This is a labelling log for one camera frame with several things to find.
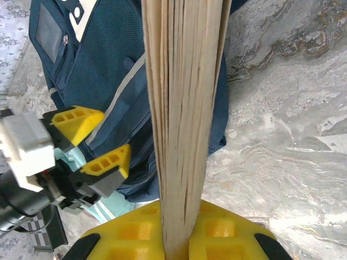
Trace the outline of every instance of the mesh pocket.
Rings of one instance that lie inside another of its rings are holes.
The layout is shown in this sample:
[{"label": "mesh pocket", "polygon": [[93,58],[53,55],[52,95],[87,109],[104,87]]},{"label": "mesh pocket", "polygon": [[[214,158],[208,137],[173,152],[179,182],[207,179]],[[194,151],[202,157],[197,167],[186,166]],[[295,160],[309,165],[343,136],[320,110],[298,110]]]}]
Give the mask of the mesh pocket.
[{"label": "mesh pocket", "polygon": [[124,59],[144,53],[141,17],[127,0],[99,1],[80,47],[65,103],[105,111],[128,73]]},{"label": "mesh pocket", "polygon": [[54,63],[58,55],[63,32],[43,4],[40,5],[36,39],[44,52]]}]

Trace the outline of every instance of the black cable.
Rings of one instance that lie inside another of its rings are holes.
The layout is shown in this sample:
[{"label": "black cable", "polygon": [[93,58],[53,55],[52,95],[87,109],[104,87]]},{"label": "black cable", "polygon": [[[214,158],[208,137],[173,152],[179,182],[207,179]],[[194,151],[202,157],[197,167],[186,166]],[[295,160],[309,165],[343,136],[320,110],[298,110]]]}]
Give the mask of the black cable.
[{"label": "black cable", "polygon": [[19,226],[17,228],[15,228],[14,230],[19,232],[19,233],[29,233],[29,234],[32,234],[32,233],[36,233],[42,229],[45,229],[53,220],[54,218],[54,213],[55,213],[55,206],[53,204],[50,205],[50,216],[49,216],[49,219],[48,221],[42,226],[40,227],[39,229],[36,229],[36,230],[27,230],[25,228],[23,228],[22,226]]}]

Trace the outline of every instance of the light blue fabric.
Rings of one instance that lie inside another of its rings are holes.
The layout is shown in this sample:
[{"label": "light blue fabric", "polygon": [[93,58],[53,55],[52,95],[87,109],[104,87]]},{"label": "light blue fabric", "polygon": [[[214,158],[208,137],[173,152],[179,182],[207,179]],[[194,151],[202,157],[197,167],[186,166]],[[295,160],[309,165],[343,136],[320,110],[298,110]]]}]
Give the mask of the light blue fabric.
[{"label": "light blue fabric", "polygon": [[[86,163],[86,159],[78,147],[73,148],[67,153],[63,153],[60,149],[56,148],[54,155],[57,159],[66,162],[73,171],[76,171]],[[134,207],[135,204],[125,200],[123,194],[114,191],[108,198],[101,198],[93,206],[89,208],[85,207],[85,210],[101,223],[105,223],[132,211]]]}]

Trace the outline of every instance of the gray marble surface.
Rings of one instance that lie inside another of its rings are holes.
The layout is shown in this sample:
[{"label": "gray marble surface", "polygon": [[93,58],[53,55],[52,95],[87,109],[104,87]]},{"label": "gray marble surface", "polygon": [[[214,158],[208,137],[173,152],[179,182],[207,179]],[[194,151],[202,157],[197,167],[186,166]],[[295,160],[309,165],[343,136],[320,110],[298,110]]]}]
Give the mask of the gray marble surface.
[{"label": "gray marble surface", "polygon": [[[346,0],[249,0],[229,21],[228,144],[208,160],[203,198],[266,224],[295,260],[347,259],[346,10]],[[16,66],[9,106],[54,109],[31,45]],[[72,241],[97,224],[63,221]],[[5,260],[51,259],[25,236],[0,243]]]},{"label": "gray marble surface", "polygon": [[0,105],[4,103],[28,38],[29,9],[17,0],[0,0]]}]

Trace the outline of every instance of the reflective strip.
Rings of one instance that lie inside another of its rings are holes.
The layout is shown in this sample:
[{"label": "reflective strip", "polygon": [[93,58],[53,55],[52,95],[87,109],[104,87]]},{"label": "reflective strip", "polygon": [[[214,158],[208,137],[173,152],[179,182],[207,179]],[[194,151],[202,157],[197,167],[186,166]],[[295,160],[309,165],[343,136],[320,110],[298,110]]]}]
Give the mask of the reflective strip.
[{"label": "reflective strip", "polygon": [[48,94],[49,96],[52,96],[53,93],[56,92],[56,88],[51,88],[49,91],[48,91]]},{"label": "reflective strip", "polygon": [[115,215],[112,214],[112,212],[110,210],[108,210],[108,208],[105,206],[104,203],[101,202],[101,200],[98,201],[98,204],[100,205],[100,207],[103,209],[103,211],[108,215],[108,217],[110,219],[114,219],[115,218]]},{"label": "reflective strip", "polygon": [[131,79],[135,76],[136,72],[145,64],[145,54],[141,56],[141,58],[138,59],[138,61],[134,64],[134,66],[131,68],[128,74],[124,77],[121,84],[119,85],[117,91],[115,92],[115,95],[113,97],[113,100],[108,107],[108,109],[105,112],[104,119],[101,123],[98,124],[98,126],[93,130],[93,132],[90,134],[90,136],[86,140],[86,144],[90,145],[91,142],[94,140],[95,136],[97,135],[98,131],[100,130],[102,124],[106,121],[108,116],[110,115],[111,111],[113,110],[115,103],[117,102],[119,96],[125,89],[125,87],[128,85],[128,83],[131,81]]},{"label": "reflective strip", "polygon": [[102,219],[102,221],[104,223],[106,223],[108,220],[107,220],[107,218],[105,218],[104,214],[101,213],[101,210],[98,208],[96,203],[94,204],[94,208],[95,208],[97,214],[99,215],[99,217]]}]

